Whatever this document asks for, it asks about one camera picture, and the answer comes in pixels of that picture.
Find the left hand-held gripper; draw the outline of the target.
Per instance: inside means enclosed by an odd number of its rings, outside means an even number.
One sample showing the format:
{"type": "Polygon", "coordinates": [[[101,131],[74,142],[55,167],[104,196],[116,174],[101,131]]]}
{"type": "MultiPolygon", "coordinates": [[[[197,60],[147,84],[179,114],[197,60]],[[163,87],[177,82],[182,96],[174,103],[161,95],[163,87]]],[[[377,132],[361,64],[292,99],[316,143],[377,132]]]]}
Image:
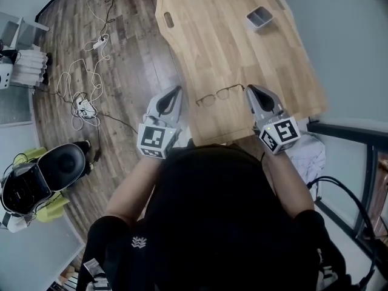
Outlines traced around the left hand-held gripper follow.
{"type": "Polygon", "coordinates": [[[181,132],[182,100],[180,85],[164,89],[150,100],[138,129],[137,148],[142,155],[166,159],[181,132]]]}

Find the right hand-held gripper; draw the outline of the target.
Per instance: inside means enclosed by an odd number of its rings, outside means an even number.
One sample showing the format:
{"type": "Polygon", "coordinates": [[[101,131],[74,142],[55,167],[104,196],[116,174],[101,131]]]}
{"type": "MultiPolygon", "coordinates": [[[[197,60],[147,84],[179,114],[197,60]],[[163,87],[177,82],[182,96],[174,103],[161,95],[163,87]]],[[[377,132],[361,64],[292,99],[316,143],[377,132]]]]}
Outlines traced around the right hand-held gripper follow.
{"type": "Polygon", "coordinates": [[[253,131],[273,155],[291,148],[301,137],[293,116],[283,110],[279,97],[260,85],[248,85],[245,89],[248,104],[255,117],[253,131]]]}

